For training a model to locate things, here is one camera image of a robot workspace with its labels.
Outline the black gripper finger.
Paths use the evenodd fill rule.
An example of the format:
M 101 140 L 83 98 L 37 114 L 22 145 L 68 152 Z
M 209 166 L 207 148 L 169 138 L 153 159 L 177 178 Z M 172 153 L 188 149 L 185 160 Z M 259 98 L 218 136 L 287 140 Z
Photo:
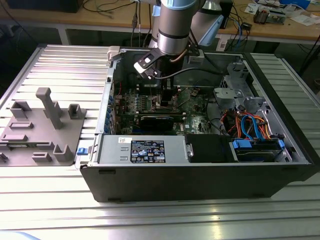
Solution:
M 167 78 L 161 81 L 161 106 L 167 107 L 172 100 L 175 91 L 174 78 Z

